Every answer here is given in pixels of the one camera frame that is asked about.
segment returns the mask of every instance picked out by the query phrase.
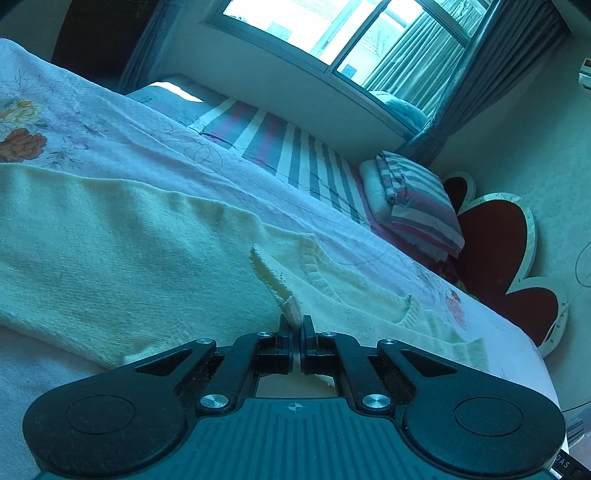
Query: headboard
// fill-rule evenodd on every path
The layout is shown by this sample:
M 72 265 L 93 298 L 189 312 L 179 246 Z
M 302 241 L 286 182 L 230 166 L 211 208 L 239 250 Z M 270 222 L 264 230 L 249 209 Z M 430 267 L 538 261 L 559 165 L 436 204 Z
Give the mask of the headboard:
M 466 289 L 548 355 L 564 333 L 566 294 L 556 280 L 528 276 L 537 246 L 531 210 L 511 193 L 474 199 L 475 182 L 466 172 L 448 175 L 443 186 L 466 240 L 458 259 L 452 259 Z

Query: window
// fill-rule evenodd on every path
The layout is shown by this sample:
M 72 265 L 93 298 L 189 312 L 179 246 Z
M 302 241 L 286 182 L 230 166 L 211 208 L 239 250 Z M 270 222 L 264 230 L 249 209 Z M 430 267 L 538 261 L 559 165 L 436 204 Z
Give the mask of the window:
M 226 0 L 211 23 L 299 64 L 416 133 L 432 116 L 488 5 L 489 0 Z

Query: metal screw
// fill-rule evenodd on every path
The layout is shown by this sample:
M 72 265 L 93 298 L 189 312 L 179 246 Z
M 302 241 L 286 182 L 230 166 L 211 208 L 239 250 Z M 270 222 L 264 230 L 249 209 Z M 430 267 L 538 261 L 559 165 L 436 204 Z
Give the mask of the metal screw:
M 367 408 L 371 408 L 373 410 L 386 408 L 390 405 L 390 399 L 386 395 L 375 393 L 364 396 L 362 402 Z
M 213 394 L 201 397 L 200 403 L 205 408 L 224 408 L 230 401 L 225 395 Z

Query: wall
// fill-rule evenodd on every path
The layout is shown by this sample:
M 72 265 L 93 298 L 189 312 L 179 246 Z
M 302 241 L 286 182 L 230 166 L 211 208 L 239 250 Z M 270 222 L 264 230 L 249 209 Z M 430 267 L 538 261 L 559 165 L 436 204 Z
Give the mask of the wall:
M 51 61 L 72 0 L 23 0 L 0 21 L 0 37 Z
M 256 105 L 306 130 L 352 164 L 395 150 L 404 140 L 321 80 L 254 45 L 199 24 L 208 3 L 192 0 L 161 65 Z
M 539 233 L 532 274 L 558 278 L 568 288 L 566 331 L 545 359 L 563 409 L 591 400 L 591 290 L 574 273 L 577 256 L 591 241 L 591 100 L 577 83 L 586 56 L 590 40 L 563 44 L 462 165 L 474 175 L 479 194 L 505 191 L 527 201 Z M 577 271 L 591 285 L 591 248 L 581 254 Z
M 474 159 L 480 156 L 481 145 L 493 137 L 497 128 L 525 95 L 544 65 L 545 63 L 542 63 L 536 67 L 501 100 L 452 135 L 431 165 L 431 169 L 440 176 L 456 170 L 470 171 Z

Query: air conditioner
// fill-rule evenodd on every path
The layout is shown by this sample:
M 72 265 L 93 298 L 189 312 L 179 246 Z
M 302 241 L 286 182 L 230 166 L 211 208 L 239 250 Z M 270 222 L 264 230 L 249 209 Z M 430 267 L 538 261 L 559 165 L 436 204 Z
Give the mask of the air conditioner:
M 591 59 L 585 59 L 579 71 L 579 85 L 591 98 Z

